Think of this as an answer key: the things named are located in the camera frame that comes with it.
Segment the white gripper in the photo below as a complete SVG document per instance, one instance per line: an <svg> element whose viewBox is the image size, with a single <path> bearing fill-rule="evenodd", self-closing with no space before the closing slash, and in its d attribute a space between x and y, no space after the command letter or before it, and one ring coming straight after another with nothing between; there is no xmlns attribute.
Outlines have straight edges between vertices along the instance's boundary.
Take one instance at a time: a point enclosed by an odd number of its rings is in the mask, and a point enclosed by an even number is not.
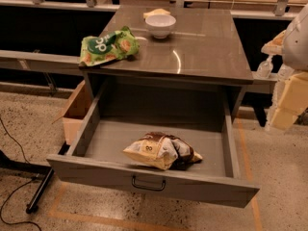
<svg viewBox="0 0 308 231"><path fill-rule="evenodd" d="M267 55L281 55L285 33L286 31L282 31L265 43L261 52ZM269 108L269 126L288 130L295 123L298 115L308 108L308 72L299 72L285 81L278 107Z"/></svg>

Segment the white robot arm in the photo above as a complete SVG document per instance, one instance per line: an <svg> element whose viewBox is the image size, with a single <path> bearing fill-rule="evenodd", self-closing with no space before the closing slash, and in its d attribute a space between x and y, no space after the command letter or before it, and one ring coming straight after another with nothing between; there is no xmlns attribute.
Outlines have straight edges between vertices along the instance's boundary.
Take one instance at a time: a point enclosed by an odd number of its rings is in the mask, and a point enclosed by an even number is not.
<svg viewBox="0 0 308 231"><path fill-rule="evenodd" d="M286 131L308 108L308 5L261 52L280 55L283 66L293 70L291 74L288 70L277 73L267 117L268 131Z"/></svg>

